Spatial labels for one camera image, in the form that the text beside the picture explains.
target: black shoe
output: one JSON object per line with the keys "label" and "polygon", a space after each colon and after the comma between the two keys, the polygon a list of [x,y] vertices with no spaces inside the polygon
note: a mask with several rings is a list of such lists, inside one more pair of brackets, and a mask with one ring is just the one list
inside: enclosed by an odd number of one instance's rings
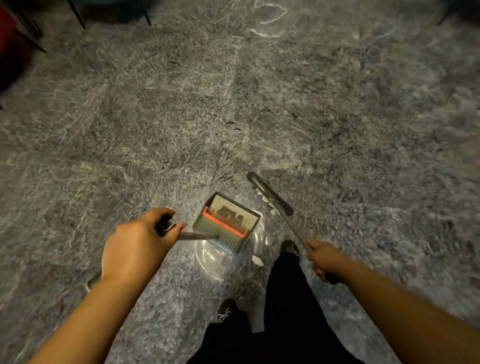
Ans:
{"label": "black shoe", "polygon": [[227,298],[222,302],[218,312],[216,314],[216,320],[219,324],[224,322],[227,318],[232,316],[235,312],[238,312],[239,309],[233,298]]}
{"label": "black shoe", "polygon": [[280,247],[280,253],[287,253],[292,255],[292,257],[295,258],[295,261],[298,263],[300,261],[300,250],[298,247],[295,245],[295,243],[292,240],[285,240],[281,247]]}

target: hand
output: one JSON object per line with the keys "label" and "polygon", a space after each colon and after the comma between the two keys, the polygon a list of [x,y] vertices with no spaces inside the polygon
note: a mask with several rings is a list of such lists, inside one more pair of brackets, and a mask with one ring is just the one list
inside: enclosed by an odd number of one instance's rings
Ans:
{"label": "hand", "polygon": [[322,282],[328,282],[324,275],[326,271],[329,271],[338,275],[340,283],[344,283],[342,281],[342,273],[344,267],[351,262],[351,259],[332,244],[314,242],[313,240],[308,240],[307,244],[313,249],[313,252],[308,254],[307,259],[313,261],[312,269],[322,279]]}
{"label": "hand", "polygon": [[133,283],[142,289],[150,282],[186,225],[178,224],[160,237],[154,227],[164,214],[174,215],[175,211],[154,208],[117,227],[103,250],[102,280]]}

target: person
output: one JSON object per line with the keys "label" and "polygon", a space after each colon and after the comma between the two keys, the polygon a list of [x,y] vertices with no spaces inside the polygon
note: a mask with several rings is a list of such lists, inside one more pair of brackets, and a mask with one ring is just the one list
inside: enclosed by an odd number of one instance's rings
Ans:
{"label": "person", "polygon": [[[31,359],[31,364],[103,363],[123,321],[157,273],[185,223],[159,237],[154,226],[168,208],[155,208],[118,226],[104,248],[102,280]],[[480,363],[480,333],[466,322],[407,292],[328,243],[309,241],[312,268],[337,274],[406,363]],[[362,363],[329,327],[298,262],[292,241],[281,246],[268,279],[265,330],[252,333],[232,299],[218,311],[194,363]]]}

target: white debris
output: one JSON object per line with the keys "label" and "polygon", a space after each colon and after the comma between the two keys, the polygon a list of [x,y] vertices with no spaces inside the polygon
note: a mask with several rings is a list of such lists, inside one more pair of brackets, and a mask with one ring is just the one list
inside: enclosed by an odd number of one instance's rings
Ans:
{"label": "white debris", "polygon": [[252,262],[256,265],[258,265],[259,267],[263,267],[264,266],[264,263],[262,262],[262,260],[255,256],[255,255],[252,255]]}

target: gray floor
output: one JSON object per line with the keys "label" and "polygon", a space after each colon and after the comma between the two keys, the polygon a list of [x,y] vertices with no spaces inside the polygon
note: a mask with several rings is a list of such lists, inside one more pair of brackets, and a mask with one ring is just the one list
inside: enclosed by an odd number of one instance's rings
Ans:
{"label": "gray floor", "polygon": [[[433,0],[163,0],[129,24],[45,14],[48,54],[1,98],[3,363],[72,312],[119,223],[215,191],[264,214],[235,259],[178,243],[108,363],[183,363],[235,297],[262,329],[278,242],[254,170],[327,239],[466,320],[480,317],[480,29]],[[251,262],[255,252],[265,265]],[[302,262],[368,363],[392,351],[345,287]]]}

